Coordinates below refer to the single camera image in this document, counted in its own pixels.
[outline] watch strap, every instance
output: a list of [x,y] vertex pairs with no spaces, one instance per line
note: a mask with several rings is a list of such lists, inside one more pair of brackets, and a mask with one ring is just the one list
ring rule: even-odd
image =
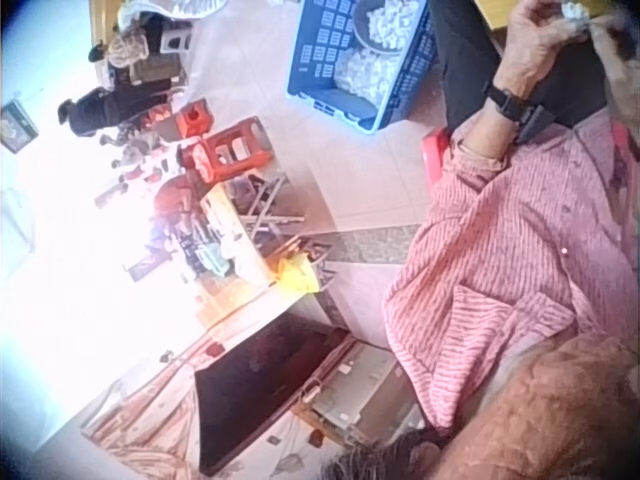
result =
[[519,125],[526,124],[534,110],[526,100],[517,97],[509,90],[499,89],[492,82],[485,84],[484,95],[496,104],[502,116]]

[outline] striped shirt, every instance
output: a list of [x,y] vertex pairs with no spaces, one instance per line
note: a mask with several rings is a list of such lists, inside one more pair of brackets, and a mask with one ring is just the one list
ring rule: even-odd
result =
[[604,111],[573,131],[553,125],[493,178],[445,159],[384,301],[389,344],[439,432],[523,343],[568,328],[637,332],[637,279],[606,193],[610,132]]

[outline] hand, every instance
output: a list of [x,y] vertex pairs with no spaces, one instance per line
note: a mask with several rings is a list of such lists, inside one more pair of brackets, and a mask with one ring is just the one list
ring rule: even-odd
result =
[[562,17],[561,0],[520,0],[511,11],[507,45],[495,83],[526,98],[545,78],[560,49],[585,26]]
[[620,119],[629,127],[634,138],[640,142],[640,60],[623,60],[618,44],[611,32],[621,32],[624,19],[619,15],[606,15],[594,19],[589,30],[607,80]]

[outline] plastic crate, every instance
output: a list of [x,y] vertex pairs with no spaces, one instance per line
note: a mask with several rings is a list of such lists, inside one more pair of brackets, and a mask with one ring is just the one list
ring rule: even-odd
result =
[[427,0],[421,0],[393,86],[376,108],[364,98],[340,90],[333,80],[342,52],[360,47],[353,32],[355,4],[356,0],[304,0],[287,94],[361,132],[374,133],[407,118],[422,79],[436,61],[436,44]]

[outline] wooden table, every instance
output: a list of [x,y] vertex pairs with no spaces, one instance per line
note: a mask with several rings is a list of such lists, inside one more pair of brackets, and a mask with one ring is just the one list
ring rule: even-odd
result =
[[[509,13],[518,0],[476,0],[487,25],[491,30],[507,26]],[[607,7],[607,0],[581,0],[592,15],[601,15]]]

